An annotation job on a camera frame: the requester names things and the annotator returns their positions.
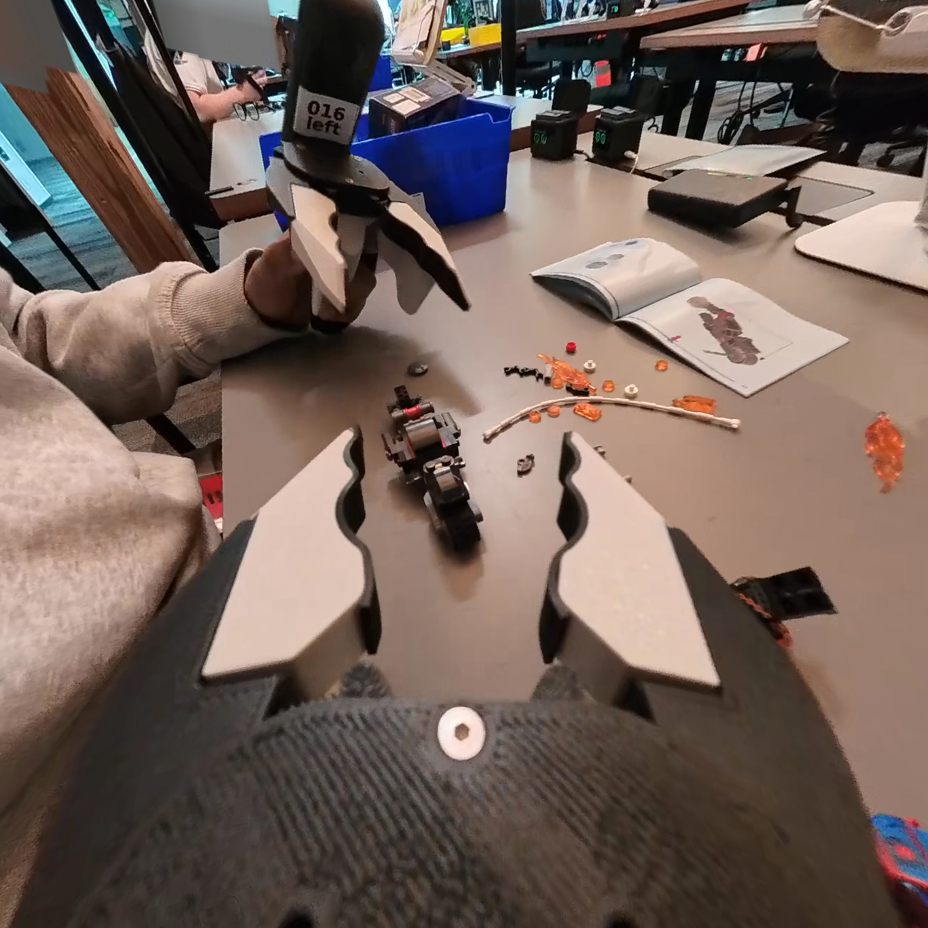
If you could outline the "white laptop stand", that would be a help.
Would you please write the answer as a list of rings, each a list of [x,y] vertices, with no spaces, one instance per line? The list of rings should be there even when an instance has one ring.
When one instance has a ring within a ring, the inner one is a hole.
[[[883,22],[907,6],[925,1],[818,1],[806,4],[807,18],[833,6]],[[795,249],[808,258],[927,291],[927,170],[916,202],[891,202],[865,209],[799,238]]]

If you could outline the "wooden post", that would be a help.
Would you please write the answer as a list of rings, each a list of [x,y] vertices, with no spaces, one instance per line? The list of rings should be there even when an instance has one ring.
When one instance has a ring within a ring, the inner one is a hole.
[[[200,263],[81,76],[51,69],[44,91],[5,88],[138,272]]]

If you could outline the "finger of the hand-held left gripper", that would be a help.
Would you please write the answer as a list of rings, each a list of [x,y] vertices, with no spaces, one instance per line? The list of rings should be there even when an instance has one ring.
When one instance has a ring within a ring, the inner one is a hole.
[[[408,203],[389,203],[377,221],[379,258],[391,269],[400,308],[415,314],[437,286],[463,311],[468,297],[445,239]]]
[[[338,207],[333,198],[301,183],[291,183],[291,246],[318,285],[323,297],[346,312],[349,263],[338,233]]]

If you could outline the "long orange lego flame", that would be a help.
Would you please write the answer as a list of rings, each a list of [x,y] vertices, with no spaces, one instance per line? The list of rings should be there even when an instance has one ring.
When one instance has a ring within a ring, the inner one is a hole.
[[[863,447],[879,481],[880,492],[892,492],[904,471],[906,445],[887,412],[879,412],[866,427]]]

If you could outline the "black power bank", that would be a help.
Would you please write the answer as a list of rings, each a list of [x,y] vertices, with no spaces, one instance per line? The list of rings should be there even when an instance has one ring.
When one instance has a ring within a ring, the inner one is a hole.
[[[798,210],[801,188],[782,178],[688,169],[650,189],[648,209],[696,226],[733,229],[761,215],[782,215],[790,228],[806,220]]]

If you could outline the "dark cardboard box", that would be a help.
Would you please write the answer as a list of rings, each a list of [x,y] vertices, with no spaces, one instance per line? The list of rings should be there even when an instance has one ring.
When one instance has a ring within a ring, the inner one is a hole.
[[[453,121],[462,99],[458,90],[435,77],[377,91],[368,100],[367,136],[380,138]]]

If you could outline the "black lego motorcycle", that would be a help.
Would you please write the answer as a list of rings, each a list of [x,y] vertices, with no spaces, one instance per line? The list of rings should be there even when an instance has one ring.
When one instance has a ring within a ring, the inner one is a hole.
[[[458,424],[404,385],[394,388],[387,410],[391,429],[381,435],[386,458],[407,485],[421,491],[432,525],[450,549],[472,551],[481,540],[482,513],[466,481]]]

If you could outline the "person's left hand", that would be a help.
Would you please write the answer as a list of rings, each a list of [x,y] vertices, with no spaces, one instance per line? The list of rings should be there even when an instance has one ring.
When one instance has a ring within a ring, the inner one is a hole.
[[[318,291],[291,245],[290,233],[286,233],[248,256],[243,291],[251,309],[272,328],[335,334],[362,313],[376,287],[376,268],[377,250],[368,246],[346,285],[346,307],[340,311]]]

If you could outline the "tan board on stand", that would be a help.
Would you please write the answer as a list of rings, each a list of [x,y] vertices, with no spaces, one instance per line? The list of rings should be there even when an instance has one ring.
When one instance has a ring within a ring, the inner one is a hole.
[[[476,89],[470,77],[453,71],[437,59],[446,12],[447,1],[401,2],[390,57],[394,63],[441,80],[470,98]]]

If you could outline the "instruction booklet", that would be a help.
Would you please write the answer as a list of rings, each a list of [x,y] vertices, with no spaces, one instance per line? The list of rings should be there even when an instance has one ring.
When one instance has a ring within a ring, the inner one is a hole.
[[[653,238],[606,242],[540,267],[531,278],[625,323],[718,384],[750,397],[847,344],[749,286],[704,277]]]

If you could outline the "blue plastic bin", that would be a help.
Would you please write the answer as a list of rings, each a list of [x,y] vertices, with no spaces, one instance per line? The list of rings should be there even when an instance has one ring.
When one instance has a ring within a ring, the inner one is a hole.
[[[420,198],[437,227],[502,212],[506,206],[511,107],[492,99],[458,99],[453,119],[375,137],[364,109],[351,153],[376,166],[400,192]]]

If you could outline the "person's left forearm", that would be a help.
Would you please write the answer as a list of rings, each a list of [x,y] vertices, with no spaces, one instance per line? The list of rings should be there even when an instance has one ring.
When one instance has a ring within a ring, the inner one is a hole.
[[[260,256],[213,273],[168,262],[86,293],[33,294],[2,271],[2,430],[53,406],[84,407],[105,426],[145,420],[223,361],[283,339],[246,298]]]

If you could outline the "red blue minifigure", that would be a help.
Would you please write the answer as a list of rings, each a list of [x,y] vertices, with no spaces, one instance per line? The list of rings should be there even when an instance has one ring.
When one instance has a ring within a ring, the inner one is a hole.
[[[874,849],[905,926],[927,926],[927,830],[914,818],[870,817]]]

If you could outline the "orange lego flame piece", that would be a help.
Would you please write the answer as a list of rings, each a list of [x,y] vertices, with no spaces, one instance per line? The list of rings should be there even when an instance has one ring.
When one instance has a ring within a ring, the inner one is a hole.
[[[543,380],[553,389],[564,389],[576,395],[594,395],[596,387],[582,367],[559,359],[555,356],[538,354]]]

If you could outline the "orange flame minifigure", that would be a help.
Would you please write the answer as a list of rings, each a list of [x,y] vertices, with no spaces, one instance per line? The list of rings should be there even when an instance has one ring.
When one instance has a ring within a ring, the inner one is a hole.
[[[837,612],[811,567],[766,577],[743,576],[729,587],[786,650],[793,645],[789,622]]]

